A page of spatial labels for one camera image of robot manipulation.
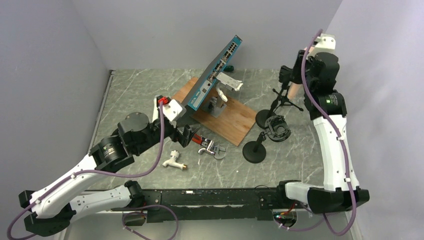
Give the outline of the black round-base mic stand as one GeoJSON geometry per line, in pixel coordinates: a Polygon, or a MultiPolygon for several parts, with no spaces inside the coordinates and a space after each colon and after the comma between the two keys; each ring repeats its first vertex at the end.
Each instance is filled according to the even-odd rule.
{"type": "Polygon", "coordinates": [[[274,115],[265,121],[265,129],[260,132],[256,140],[247,142],[242,148],[242,155],[246,161],[252,164],[261,163],[267,151],[263,142],[267,139],[275,143],[287,140],[291,136],[291,130],[283,115],[274,115]]]}

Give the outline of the pink microphone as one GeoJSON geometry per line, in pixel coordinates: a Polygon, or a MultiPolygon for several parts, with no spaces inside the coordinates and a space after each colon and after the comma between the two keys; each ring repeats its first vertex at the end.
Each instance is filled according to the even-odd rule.
{"type": "Polygon", "coordinates": [[[287,98],[289,100],[294,99],[294,97],[297,95],[298,91],[301,88],[302,88],[302,85],[301,84],[297,84],[297,83],[292,82],[290,84],[290,86],[288,87],[288,90],[287,90],[287,93],[286,93],[287,98]]]}

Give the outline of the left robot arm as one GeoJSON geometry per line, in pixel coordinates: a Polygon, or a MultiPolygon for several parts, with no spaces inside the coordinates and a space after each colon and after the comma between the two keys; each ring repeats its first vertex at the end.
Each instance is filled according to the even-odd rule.
{"type": "Polygon", "coordinates": [[[83,195],[91,185],[107,176],[120,177],[120,170],[133,164],[135,157],[165,138],[186,147],[196,129],[175,127],[164,114],[150,121],[141,112],[130,113],[118,123],[112,135],[103,138],[71,170],[50,185],[19,194],[20,206],[28,212],[25,229],[32,236],[52,236],[85,216],[111,209],[137,210],[146,205],[137,176],[126,175],[126,182],[112,190],[83,195]]]}

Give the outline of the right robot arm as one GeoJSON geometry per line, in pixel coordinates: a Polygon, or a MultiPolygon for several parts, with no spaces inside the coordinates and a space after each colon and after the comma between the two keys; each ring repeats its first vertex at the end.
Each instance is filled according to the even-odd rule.
{"type": "Polygon", "coordinates": [[[280,181],[275,200],[282,208],[298,202],[308,205],[314,214],[329,214],[351,211],[370,200],[351,161],[346,102],[334,89],[339,69],[339,59],[333,53],[319,52],[306,58],[304,104],[317,132],[324,180],[322,185],[280,181]]]}

